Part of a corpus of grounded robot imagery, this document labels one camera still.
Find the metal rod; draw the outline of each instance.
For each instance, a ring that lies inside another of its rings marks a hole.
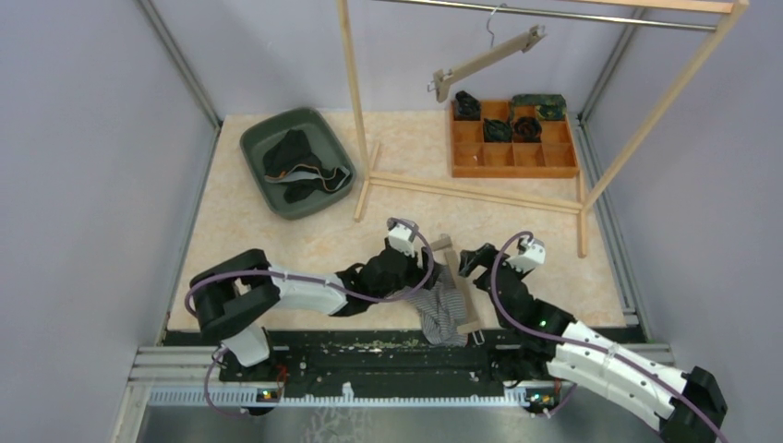
[[[179,45],[177,45],[171,31],[168,30],[166,24],[163,22],[163,18],[155,7],[155,4],[153,4],[152,0],[135,0],[135,3],[141,9],[144,17],[147,18],[152,30],[155,31],[155,36],[158,37],[158,40],[163,45],[163,49],[165,49],[169,59],[174,64],[176,71],[185,82],[185,86],[193,96],[193,100],[196,101],[196,105],[201,109],[212,126],[216,130],[219,130],[223,122],[217,111],[215,111],[215,107],[210,100],[207,90],[204,88],[204,85],[201,84],[199,78],[193,71],[193,68],[187,62],[182,50],[179,49]]]
[[[643,19],[646,13],[646,7],[636,7],[631,13],[631,18]],[[596,84],[593,85],[593,88],[590,90],[590,95],[587,96],[587,100],[584,102],[584,108],[579,114],[580,122],[584,123],[590,119],[590,115],[593,114],[598,101],[603,97],[604,90],[606,90],[611,78],[614,77],[617,66],[625,56],[628,46],[631,44],[637,30],[639,30],[639,28],[631,25],[626,25],[625,29],[622,30],[622,34],[617,39],[617,43],[615,43],[614,49],[612,49],[612,52],[609,55],[609,59],[604,64],[603,69],[601,69],[601,74],[598,76]]]
[[[714,25],[697,25],[692,23],[670,23],[667,21],[640,20],[636,18],[595,16],[589,14],[577,14],[573,12],[546,11],[542,9],[525,9],[520,7],[497,7],[494,5],[477,5],[473,3],[446,2],[441,0],[372,0],[375,2],[404,3],[409,5],[421,6],[440,6],[451,7],[455,9],[468,9],[472,11],[492,12],[497,8],[501,14],[516,14],[521,16],[567,18],[571,20],[597,21],[603,23],[614,23],[618,25],[647,26],[650,28],[663,28],[667,30],[699,30],[701,32],[715,32]]]

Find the beige speckled floor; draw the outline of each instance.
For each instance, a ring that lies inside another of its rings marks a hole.
[[[359,168],[356,134],[350,113],[324,113]],[[431,240],[452,236],[455,249],[475,249],[485,242],[500,246],[522,229],[547,245],[547,263],[525,281],[531,292],[574,313],[591,326],[622,326],[618,293],[595,216],[589,218],[590,254],[576,256],[576,218],[572,215],[373,186],[365,218],[353,221],[361,181],[339,203],[298,221],[269,211],[239,150],[239,138],[262,115],[230,115],[215,152],[182,280],[168,323],[169,330],[198,329],[184,308],[187,282],[199,272],[246,249],[264,249],[267,258],[289,269],[334,272],[366,261],[383,247],[385,221],[396,216],[416,221]],[[367,113],[369,145],[382,143],[378,169],[449,179],[445,112]],[[461,183],[518,189],[546,197],[574,199],[574,180],[456,179]],[[488,296],[471,296],[484,327],[498,320]],[[419,318],[407,303],[374,305],[366,313],[332,318],[315,312],[272,310],[259,319],[269,329],[417,329]]]

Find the white cable clip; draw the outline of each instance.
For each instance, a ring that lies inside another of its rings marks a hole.
[[[617,352],[620,350],[620,345],[617,343],[612,344],[607,348],[607,354],[604,356],[604,363],[601,365],[601,376],[605,377],[607,374],[607,369],[609,368],[609,364],[611,364],[611,361],[614,359],[614,356],[617,355]]]

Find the metal corner post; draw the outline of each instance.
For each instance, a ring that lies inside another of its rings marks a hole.
[[[155,31],[155,36],[163,45],[163,48],[168,54],[169,59],[174,64],[177,72],[182,78],[182,81],[185,83],[187,90],[190,92],[190,95],[193,96],[193,100],[196,102],[196,105],[204,113],[204,116],[207,117],[207,120],[210,121],[212,126],[214,126],[215,129],[220,129],[220,127],[223,125],[223,120],[215,110],[215,107],[210,100],[209,94],[204,89],[204,86],[199,81],[199,78],[196,76],[193,69],[190,67],[190,64],[187,62],[185,55],[179,49],[179,45],[177,45],[174,36],[163,22],[163,18],[161,18],[160,13],[158,13],[158,9],[155,7],[155,4],[153,4],[152,0],[134,0],[134,2],[141,10],[141,13],[144,14],[144,17],[147,19],[147,21],[149,21],[152,30]]]

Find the hanger hook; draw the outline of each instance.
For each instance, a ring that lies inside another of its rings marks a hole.
[[[489,28],[489,22],[492,21],[492,16],[495,15],[496,12],[498,12],[498,9],[508,6],[505,3],[501,3],[497,6],[495,6],[495,9],[492,9],[492,12],[489,13],[489,18],[487,18],[487,32],[489,32],[492,35],[492,40],[489,41],[489,49],[492,49],[495,46],[495,32],[492,32],[492,30]]]

